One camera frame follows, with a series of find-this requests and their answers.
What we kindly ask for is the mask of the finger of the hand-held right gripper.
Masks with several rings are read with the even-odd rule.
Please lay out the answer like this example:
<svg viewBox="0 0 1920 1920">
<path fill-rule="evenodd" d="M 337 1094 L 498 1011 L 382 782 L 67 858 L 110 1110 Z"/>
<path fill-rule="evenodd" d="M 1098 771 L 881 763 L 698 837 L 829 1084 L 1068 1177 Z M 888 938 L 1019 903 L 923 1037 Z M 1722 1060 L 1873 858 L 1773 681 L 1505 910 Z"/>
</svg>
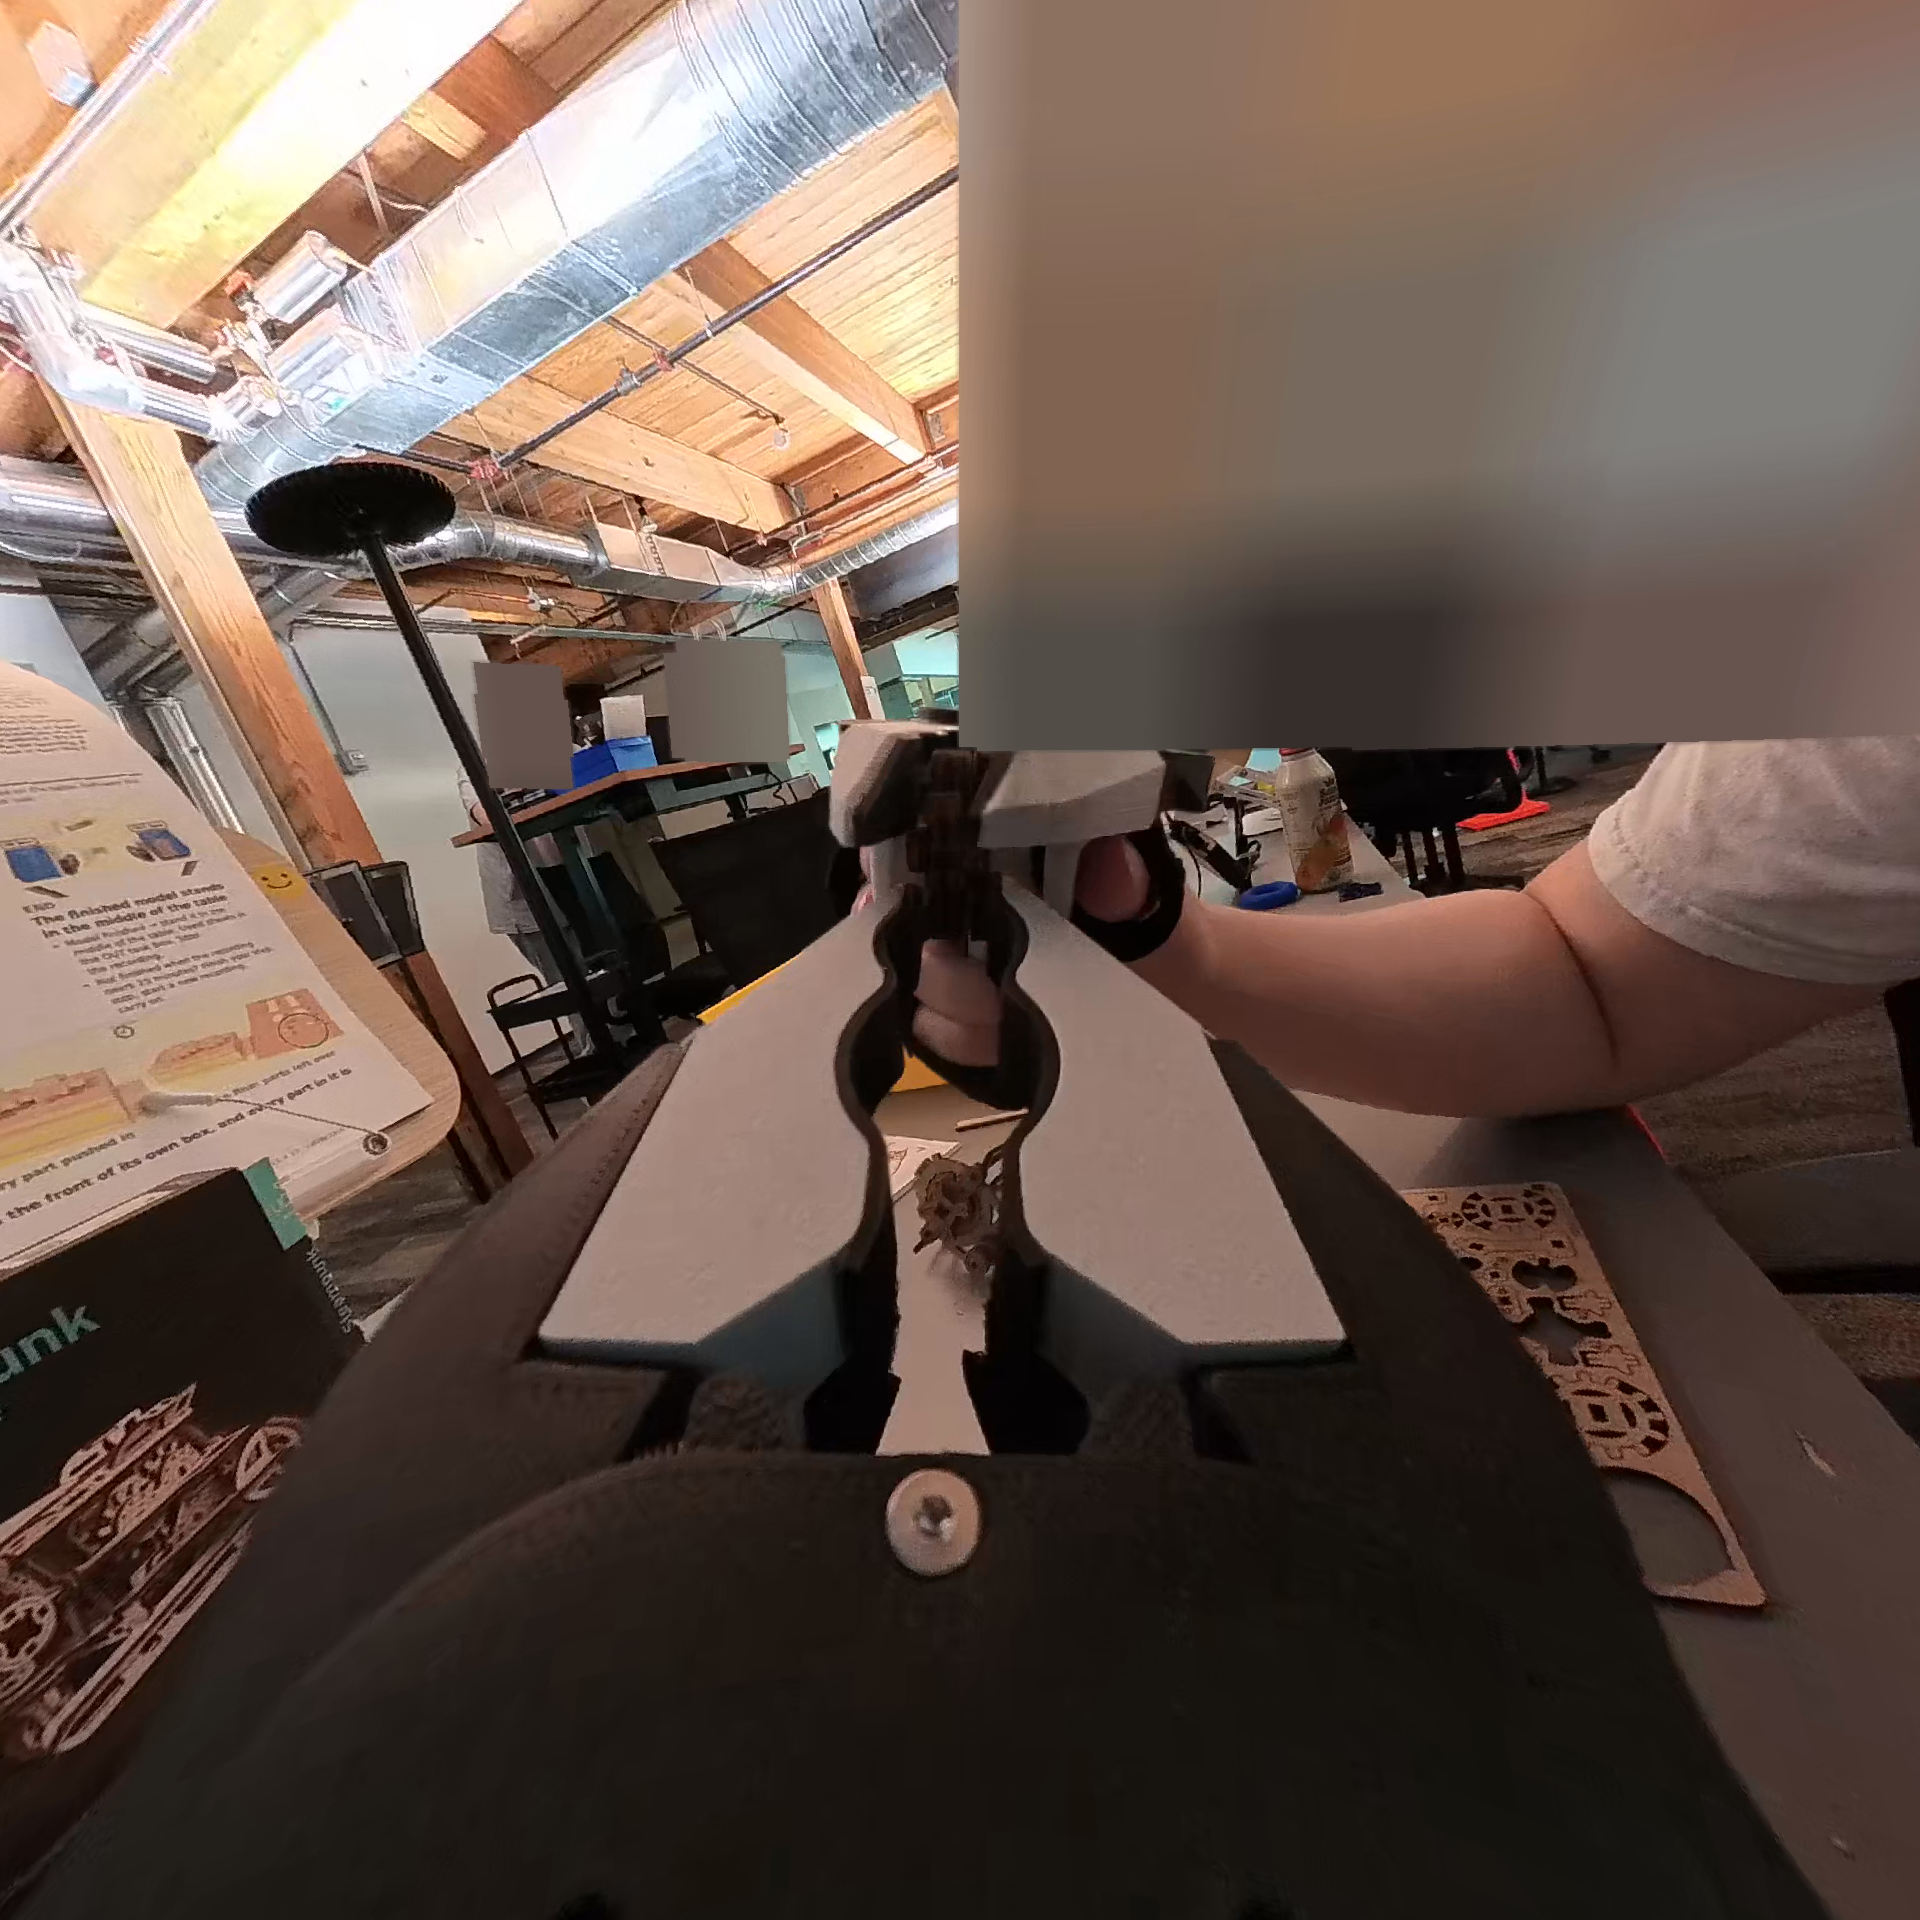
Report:
<svg viewBox="0 0 1920 1920">
<path fill-rule="evenodd" d="M 1071 919 L 1085 847 L 1147 829 L 1166 780 L 1158 750 L 995 751 L 974 797 L 977 844 Z"/>
<path fill-rule="evenodd" d="M 835 840 L 831 890 L 839 913 L 928 886 L 927 802 L 944 727 L 843 727 L 829 786 Z"/>
</svg>

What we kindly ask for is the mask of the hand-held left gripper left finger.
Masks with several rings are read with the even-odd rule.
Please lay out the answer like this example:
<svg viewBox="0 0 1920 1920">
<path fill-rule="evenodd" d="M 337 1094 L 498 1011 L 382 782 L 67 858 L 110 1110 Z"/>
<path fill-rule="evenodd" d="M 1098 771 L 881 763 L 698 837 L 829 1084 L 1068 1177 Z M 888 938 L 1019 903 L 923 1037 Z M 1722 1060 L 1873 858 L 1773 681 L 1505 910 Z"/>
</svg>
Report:
<svg viewBox="0 0 1920 1920">
<path fill-rule="evenodd" d="M 541 1354 L 748 1376 L 831 1451 L 894 1411 L 894 1177 L 874 1112 L 905 1064 L 871 905 L 685 1045 L 541 1323 Z"/>
</svg>

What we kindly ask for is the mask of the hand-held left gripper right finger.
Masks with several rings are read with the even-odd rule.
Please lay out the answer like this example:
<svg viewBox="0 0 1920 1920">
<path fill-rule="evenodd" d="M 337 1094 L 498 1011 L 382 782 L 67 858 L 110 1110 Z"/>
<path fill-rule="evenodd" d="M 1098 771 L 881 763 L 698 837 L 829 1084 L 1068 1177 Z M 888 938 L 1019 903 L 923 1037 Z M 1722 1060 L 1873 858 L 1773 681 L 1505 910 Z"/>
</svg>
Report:
<svg viewBox="0 0 1920 1920">
<path fill-rule="evenodd" d="M 1035 894 L 1006 898 L 983 1350 L 990 1451 L 1068 1454 L 1112 1394 L 1312 1365 L 1347 1330 L 1205 1028 Z"/>
</svg>

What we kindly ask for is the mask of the person's right forearm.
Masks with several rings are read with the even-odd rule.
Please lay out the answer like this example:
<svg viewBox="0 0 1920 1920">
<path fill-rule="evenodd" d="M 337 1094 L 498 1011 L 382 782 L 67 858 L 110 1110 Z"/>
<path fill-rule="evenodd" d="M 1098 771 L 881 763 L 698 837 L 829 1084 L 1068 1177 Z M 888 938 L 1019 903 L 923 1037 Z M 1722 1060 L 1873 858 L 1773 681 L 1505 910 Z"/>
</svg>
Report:
<svg viewBox="0 0 1920 1920">
<path fill-rule="evenodd" d="M 1587 850 L 1523 890 L 1356 918 L 1196 907 L 1158 987 L 1284 1084 L 1463 1117 L 1605 1110 L 1708 1072 L 1738 971 L 1647 928 Z"/>
</svg>

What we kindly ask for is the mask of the laser-cut wooden parts sheet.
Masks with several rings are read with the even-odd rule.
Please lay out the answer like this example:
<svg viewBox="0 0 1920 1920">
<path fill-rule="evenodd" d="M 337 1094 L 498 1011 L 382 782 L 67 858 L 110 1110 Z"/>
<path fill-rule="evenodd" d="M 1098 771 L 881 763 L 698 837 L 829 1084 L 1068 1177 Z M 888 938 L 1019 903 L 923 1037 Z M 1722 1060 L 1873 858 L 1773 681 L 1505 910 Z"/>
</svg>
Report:
<svg viewBox="0 0 1920 1920">
<path fill-rule="evenodd" d="M 1404 1188 L 1532 1356 L 1668 1602 L 1760 1611 L 1768 1593 L 1566 1188 Z"/>
</svg>

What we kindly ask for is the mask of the black model kit box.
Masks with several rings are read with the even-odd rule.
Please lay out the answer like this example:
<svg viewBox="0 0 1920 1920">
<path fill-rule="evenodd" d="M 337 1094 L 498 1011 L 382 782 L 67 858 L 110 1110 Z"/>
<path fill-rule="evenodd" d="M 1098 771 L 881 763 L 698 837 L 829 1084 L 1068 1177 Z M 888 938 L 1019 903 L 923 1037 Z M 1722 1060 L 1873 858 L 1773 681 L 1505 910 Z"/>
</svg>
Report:
<svg viewBox="0 0 1920 1920">
<path fill-rule="evenodd" d="M 124 1768 L 362 1346 L 315 1239 L 240 1169 L 4 1269 L 7 1900 Z"/>
</svg>

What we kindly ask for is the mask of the person's right hand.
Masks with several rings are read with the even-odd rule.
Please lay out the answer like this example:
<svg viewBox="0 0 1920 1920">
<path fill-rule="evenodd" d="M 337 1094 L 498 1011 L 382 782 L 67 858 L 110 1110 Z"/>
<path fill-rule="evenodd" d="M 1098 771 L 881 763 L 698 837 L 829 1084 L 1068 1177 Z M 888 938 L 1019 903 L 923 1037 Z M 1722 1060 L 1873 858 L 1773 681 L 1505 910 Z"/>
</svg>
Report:
<svg viewBox="0 0 1920 1920">
<path fill-rule="evenodd" d="M 1077 858 L 1073 913 L 1108 944 L 1156 907 L 1156 879 L 1149 859 L 1126 835 L 1092 840 Z M 955 1067 L 993 1067 L 999 1062 L 1000 987 L 988 962 L 965 941 L 931 938 L 923 944 L 917 984 L 914 1036 L 925 1054 Z"/>
</svg>

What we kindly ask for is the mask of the black office chair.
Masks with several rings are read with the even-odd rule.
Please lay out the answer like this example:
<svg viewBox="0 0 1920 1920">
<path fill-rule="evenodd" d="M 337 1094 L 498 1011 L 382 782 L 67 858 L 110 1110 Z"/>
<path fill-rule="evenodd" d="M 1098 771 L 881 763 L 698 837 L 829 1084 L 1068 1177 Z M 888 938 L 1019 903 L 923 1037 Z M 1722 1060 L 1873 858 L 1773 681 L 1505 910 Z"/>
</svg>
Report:
<svg viewBox="0 0 1920 1920">
<path fill-rule="evenodd" d="M 813 802 L 657 846 L 702 953 L 664 971 L 649 991 L 657 1011 L 695 1017 L 779 969 L 835 921 L 837 842 Z"/>
</svg>

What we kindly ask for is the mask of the beverage bottle with red cap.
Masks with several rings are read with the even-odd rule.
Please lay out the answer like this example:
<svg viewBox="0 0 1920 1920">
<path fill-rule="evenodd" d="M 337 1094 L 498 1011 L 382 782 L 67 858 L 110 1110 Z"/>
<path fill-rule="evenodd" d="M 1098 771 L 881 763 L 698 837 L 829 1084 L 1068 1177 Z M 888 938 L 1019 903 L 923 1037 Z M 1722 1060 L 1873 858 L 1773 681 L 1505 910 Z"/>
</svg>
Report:
<svg viewBox="0 0 1920 1920">
<path fill-rule="evenodd" d="M 1349 814 L 1332 762 L 1312 746 L 1284 746 L 1273 782 L 1293 879 L 1305 896 L 1338 894 L 1355 879 Z"/>
</svg>

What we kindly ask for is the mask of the wooden gear assembly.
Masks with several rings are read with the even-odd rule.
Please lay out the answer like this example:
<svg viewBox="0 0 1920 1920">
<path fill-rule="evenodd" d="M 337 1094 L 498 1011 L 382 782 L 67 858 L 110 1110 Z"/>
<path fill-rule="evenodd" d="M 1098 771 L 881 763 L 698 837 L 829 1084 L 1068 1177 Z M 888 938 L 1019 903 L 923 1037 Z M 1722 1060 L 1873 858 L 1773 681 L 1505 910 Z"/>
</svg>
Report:
<svg viewBox="0 0 1920 1920">
<path fill-rule="evenodd" d="M 1006 1156 L 1009 1148 L 1000 1144 L 979 1162 L 946 1151 L 919 1166 L 913 1185 L 920 1220 L 914 1254 L 950 1256 L 969 1282 L 993 1283 L 1005 1249 L 1000 1201 Z"/>
</svg>

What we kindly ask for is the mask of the brown standing desk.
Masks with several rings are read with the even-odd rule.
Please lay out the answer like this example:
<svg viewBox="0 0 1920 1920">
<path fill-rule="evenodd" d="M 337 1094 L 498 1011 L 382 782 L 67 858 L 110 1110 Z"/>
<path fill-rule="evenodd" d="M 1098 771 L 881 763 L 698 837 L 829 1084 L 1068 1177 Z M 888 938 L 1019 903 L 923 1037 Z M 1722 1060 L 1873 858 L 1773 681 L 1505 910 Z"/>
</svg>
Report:
<svg viewBox="0 0 1920 1920">
<path fill-rule="evenodd" d="M 552 905 L 566 930 L 569 948 L 592 974 L 617 977 L 613 1003 L 631 1031 L 626 1048 L 640 1057 L 666 1039 L 650 987 L 672 969 L 664 931 L 640 934 L 639 918 L 622 918 L 609 899 L 590 853 L 572 837 L 595 824 L 645 828 L 654 859 L 658 844 L 742 822 L 759 812 L 815 804 L 826 814 L 823 787 L 798 791 L 768 763 L 675 762 L 649 773 L 603 780 L 513 812 L 521 840 L 552 835 L 565 859 L 565 884 Z"/>
</svg>

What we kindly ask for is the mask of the wooden board with smiley sticker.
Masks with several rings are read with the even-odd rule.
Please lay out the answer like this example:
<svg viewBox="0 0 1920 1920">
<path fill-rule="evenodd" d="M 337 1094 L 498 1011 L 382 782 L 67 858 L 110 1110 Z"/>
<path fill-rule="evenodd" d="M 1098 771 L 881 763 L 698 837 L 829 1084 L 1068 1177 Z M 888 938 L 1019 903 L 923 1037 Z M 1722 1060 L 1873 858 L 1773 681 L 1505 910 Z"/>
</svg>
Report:
<svg viewBox="0 0 1920 1920">
<path fill-rule="evenodd" d="M 440 1146 L 463 1114 L 463 1087 L 453 1060 L 430 1036 L 408 995 L 390 971 L 376 968 L 358 948 L 307 877 L 276 847 L 244 829 L 216 828 L 216 834 L 248 869 L 337 995 L 428 1094 L 422 1112 L 389 1130 L 390 1148 L 382 1156 L 355 1148 L 350 1159 L 337 1169 L 283 1177 L 296 1211 L 312 1221 Z"/>
</svg>

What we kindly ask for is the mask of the printed instruction poster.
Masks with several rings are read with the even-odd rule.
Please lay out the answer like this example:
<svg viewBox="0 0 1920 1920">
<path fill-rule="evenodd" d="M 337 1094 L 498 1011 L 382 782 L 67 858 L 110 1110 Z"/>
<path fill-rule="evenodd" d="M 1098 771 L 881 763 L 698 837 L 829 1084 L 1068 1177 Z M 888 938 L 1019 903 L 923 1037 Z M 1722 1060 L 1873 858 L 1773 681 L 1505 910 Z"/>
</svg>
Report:
<svg viewBox="0 0 1920 1920">
<path fill-rule="evenodd" d="M 16 664 L 3 856 L 4 1269 L 169 1184 L 382 1156 L 428 1105 L 122 723 Z"/>
</svg>

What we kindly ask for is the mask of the black floor lamp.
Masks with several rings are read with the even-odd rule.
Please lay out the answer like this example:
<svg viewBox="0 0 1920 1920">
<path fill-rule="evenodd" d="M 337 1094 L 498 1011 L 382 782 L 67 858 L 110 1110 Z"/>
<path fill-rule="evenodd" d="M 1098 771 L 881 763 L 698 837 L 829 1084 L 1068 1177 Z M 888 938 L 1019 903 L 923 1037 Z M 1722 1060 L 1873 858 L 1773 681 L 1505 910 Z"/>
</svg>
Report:
<svg viewBox="0 0 1920 1920">
<path fill-rule="evenodd" d="M 457 511 L 454 494 L 436 475 L 390 459 L 305 467 L 264 483 L 247 504 L 253 533 L 285 555 L 337 562 L 348 553 L 361 553 L 367 560 L 451 747 L 474 786 L 493 837 L 503 847 L 523 898 L 541 926 L 548 953 L 574 1001 L 574 1014 L 589 1034 L 592 1060 L 617 1082 L 631 1070 L 633 1052 L 610 1028 L 586 968 L 569 948 L 565 919 L 501 797 L 478 733 L 469 723 L 469 713 L 424 634 L 393 557 L 395 543 L 416 543 L 436 535 L 453 524 Z"/>
</svg>

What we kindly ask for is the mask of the white t-shirt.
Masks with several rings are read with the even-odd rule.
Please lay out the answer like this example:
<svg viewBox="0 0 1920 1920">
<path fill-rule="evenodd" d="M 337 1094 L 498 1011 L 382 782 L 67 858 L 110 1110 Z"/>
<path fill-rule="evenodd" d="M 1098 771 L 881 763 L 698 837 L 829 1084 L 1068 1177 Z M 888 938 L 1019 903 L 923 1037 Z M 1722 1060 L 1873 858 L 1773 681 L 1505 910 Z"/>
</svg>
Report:
<svg viewBox="0 0 1920 1920">
<path fill-rule="evenodd" d="M 1918 975 L 1917 735 L 1673 741 L 1587 850 L 1680 948 L 1822 986 Z"/>
</svg>

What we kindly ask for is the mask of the black metal frame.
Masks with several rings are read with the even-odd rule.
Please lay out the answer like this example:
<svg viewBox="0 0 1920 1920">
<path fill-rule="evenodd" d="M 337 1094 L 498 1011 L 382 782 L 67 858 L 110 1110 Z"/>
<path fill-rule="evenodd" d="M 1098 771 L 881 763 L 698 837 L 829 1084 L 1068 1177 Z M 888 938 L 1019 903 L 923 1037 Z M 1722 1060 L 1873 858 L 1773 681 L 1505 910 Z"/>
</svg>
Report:
<svg viewBox="0 0 1920 1920">
<path fill-rule="evenodd" d="M 424 952 L 413 869 L 404 859 L 312 868 L 308 884 L 376 968 Z"/>
</svg>

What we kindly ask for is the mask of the large foil air duct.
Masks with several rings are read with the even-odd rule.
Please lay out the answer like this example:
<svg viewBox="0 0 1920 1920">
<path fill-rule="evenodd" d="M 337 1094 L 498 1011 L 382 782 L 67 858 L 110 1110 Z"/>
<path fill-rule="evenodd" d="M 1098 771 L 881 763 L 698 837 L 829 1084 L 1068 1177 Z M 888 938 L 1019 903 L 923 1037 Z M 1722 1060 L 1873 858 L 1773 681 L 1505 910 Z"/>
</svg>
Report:
<svg viewBox="0 0 1920 1920">
<path fill-rule="evenodd" d="M 868 134 L 959 60 L 956 1 L 688 1 L 424 213 L 281 347 L 276 416 L 205 496 L 404 451 L 533 372 Z"/>
</svg>

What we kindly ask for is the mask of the wooden support post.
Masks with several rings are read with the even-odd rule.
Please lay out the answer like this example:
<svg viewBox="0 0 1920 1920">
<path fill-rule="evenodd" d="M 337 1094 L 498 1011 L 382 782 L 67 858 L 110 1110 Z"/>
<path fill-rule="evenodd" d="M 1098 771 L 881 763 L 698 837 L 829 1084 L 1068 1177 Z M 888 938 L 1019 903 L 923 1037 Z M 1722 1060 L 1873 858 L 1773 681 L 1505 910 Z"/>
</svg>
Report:
<svg viewBox="0 0 1920 1920">
<path fill-rule="evenodd" d="M 38 384 L 305 865 L 382 862 L 268 615 L 193 475 L 179 432 L 67 399 L 47 378 Z M 473 1193 L 486 1199 L 531 1166 L 533 1148 L 433 956 L 407 956 L 389 977 L 408 1017 L 459 1075 L 453 1150 Z"/>
</svg>

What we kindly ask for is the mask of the round silver air duct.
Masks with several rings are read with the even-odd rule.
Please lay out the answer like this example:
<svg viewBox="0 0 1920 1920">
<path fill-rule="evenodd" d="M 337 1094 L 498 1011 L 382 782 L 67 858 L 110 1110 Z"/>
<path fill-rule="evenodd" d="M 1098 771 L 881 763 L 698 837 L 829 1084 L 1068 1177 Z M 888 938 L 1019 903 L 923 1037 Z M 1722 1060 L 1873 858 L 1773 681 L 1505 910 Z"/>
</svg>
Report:
<svg viewBox="0 0 1920 1920">
<path fill-rule="evenodd" d="M 750 565 L 691 539 L 589 522 L 580 533 L 497 514 L 457 511 L 424 539 L 389 539 L 396 570 L 445 563 L 523 565 L 576 585 L 670 603 L 771 601 L 815 590 L 956 529 L 959 501 L 913 514 L 863 539 L 786 563 Z M 3 532 L 28 555 L 75 563 L 122 549 L 115 515 L 81 467 L 3 457 Z"/>
</svg>

